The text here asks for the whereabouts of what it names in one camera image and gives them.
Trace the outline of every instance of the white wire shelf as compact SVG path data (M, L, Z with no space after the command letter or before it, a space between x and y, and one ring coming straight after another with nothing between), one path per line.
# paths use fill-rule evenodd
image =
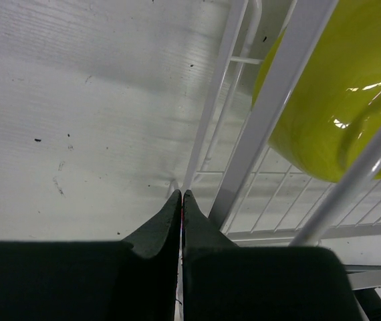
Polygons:
M209 217L240 245L290 242L297 245L314 243L321 237L381 235L381 180L372 181L381 167L381 130L364 151L366 156L360 157L338 184L313 179L290 164L284 171L266 170L266 158L271 152L270 148L264 148L267 139L336 3L330 0L302 0L296 5L296 1L292 1L281 31L287 24L289 28L277 50L259 99L252 111L249 108L243 121L226 170L210 171L209 163L243 68L245 64L258 65L263 61L248 57L261 19L261 0L251 1L253 14L240 56L232 56L232 52L247 1L232 2L182 190L191 188L204 177L220 178ZM237 62L235 73L210 145L200 163L203 142L230 62ZM178 183L173 181L170 190L177 186Z

